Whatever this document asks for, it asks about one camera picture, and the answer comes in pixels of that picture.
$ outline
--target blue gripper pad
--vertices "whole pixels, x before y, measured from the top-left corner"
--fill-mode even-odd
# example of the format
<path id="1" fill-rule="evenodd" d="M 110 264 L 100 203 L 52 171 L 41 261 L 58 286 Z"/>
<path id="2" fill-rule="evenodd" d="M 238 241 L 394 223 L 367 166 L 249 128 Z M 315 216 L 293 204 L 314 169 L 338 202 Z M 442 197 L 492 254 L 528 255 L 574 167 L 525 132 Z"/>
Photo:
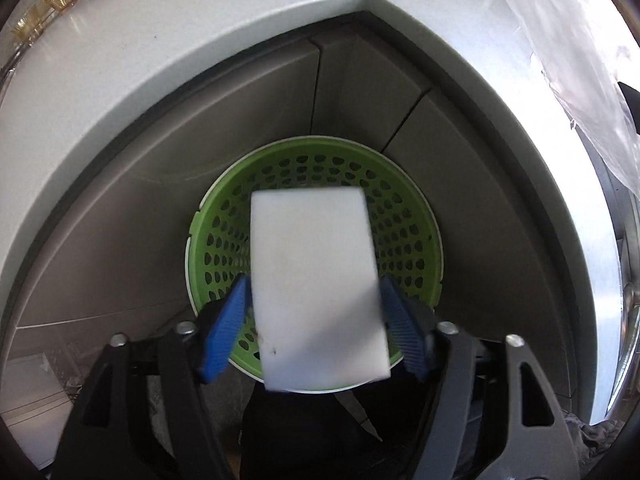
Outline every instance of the blue gripper pad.
<path id="1" fill-rule="evenodd" d="M 238 276 L 224 301 L 218 318 L 204 339 L 204 356 L 198 372 L 205 383 L 210 383 L 225 369 L 242 328 L 244 313 L 251 304 L 251 281 L 247 275 Z"/>
<path id="2" fill-rule="evenodd" d="M 380 293 L 385 320 L 404 355 L 404 367 L 423 381 L 431 370 L 432 361 L 428 354 L 426 330 L 412 314 L 412 306 L 404 292 L 388 274 L 380 280 Z"/>

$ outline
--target white sponge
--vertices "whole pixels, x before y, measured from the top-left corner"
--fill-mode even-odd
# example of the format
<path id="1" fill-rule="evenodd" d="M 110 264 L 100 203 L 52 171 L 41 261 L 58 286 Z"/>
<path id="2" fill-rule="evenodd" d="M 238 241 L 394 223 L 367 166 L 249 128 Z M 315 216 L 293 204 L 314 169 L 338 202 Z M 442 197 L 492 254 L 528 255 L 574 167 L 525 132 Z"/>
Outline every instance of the white sponge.
<path id="1" fill-rule="evenodd" d="M 254 192 L 251 280 L 267 389 L 331 391 L 389 377 L 361 189 Z"/>

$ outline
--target dark fabric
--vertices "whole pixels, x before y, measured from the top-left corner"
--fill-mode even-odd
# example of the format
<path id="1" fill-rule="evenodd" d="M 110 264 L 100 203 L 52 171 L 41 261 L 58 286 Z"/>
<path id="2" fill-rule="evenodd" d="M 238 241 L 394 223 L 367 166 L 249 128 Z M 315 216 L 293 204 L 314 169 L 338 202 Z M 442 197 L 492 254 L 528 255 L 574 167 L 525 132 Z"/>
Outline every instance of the dark fabric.
<path id="1" fill-rule="evenodd" d="M 625 425 L 621 420 L 604 420 L 589 426 L 573 413 L 563 412 L 574 443 L 574 453 L 583 478 L 598 463 Z"/>
<path id="2" fill-rule="evenodd" d="M 257 384 L 242 419 L 240 478 L 392 478 L 406 457 L 430 387 L 400 365 L 388 380 L 352 390 L 380 442 L 334 395 L 267 392 Z"/>
<path id="3" fill-rule="evenodd" d="M 352 390 L 369 420 L 384 442 L 398 443 L 410 439 L 418 429 L 429 381 L 418 382 L 413 374 L 399 364 L 391 369 L 384 381 L 363 384 Z"/>
<path id="4" fill-rule="evenodd" d="M 379 445 L 332 394 L 267 392 L 256 384 L 242 418 L 240 478 L 281 478 Z"/>

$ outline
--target plastic sheet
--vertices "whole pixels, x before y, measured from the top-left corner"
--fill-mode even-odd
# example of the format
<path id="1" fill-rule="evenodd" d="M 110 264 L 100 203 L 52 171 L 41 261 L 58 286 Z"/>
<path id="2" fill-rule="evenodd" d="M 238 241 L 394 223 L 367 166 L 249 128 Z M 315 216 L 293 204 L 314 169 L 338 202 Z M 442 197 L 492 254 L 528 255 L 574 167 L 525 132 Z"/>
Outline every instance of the plastic sheet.
<path id="1" fill-rule="evenodd" d="M 506 0 L 564 110 L 640 198 L 640 143 L 618 81 L 640 89 L 640 48 L 611 0 Z"/>

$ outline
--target green basket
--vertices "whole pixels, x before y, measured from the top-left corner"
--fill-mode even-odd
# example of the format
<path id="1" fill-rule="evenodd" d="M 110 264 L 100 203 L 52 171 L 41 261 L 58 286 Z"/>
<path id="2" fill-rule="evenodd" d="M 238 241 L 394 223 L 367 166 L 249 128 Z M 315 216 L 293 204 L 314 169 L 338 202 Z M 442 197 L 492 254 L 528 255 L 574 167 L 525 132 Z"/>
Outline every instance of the green basket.
<path id="1" fill-rule="evenodd" d="M 442 245 L 425 197 L 393 162 L 366 146 L 334 137 L 294 137 L 238 160 L 206 193 L 191 222 L 186 277 L 198 313 L 223 298 L 240 272 L 250 272 L 251 193 L 259 189 L 360 186 L 367 198 L 380 275 L 388 272 L 409 296 L 435 305 Z M 393 366 L 402 353 L 387 333 Z M 229 360 L 262 380 L 258 333 L 250 311 Z"/>

